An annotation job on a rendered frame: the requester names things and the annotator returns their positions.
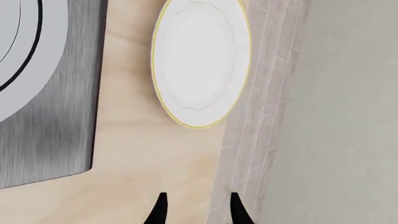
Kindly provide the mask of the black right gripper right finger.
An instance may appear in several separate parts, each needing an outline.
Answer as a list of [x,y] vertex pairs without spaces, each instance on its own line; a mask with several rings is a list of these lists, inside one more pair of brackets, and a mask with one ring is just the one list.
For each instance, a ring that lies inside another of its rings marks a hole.
[[231,193],[230,212],[233,224],[254,224],[237,192]]

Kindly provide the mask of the white plate with yellow rim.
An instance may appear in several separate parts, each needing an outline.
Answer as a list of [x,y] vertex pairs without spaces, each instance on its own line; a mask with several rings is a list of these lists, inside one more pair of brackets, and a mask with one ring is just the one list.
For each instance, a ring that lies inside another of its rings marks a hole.
[[179,125],[219,123],[248,80],[252,41],[241,0],[166,0],[154,27],[150,69],[157,98]]

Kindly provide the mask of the flat grey stove plate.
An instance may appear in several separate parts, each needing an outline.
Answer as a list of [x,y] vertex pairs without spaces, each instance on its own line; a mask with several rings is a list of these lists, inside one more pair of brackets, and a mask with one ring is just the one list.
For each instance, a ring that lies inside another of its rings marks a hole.
[[0,189],[89,171],[108,0],[67,0],[68,32],[44,89],[0,122]]

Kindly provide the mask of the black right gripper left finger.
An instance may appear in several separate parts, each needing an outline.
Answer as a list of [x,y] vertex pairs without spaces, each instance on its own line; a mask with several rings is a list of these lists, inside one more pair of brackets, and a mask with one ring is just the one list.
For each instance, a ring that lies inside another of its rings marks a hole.
[[166,192],[161,192],[152,211],[143,224],[166,224],[168,198]]

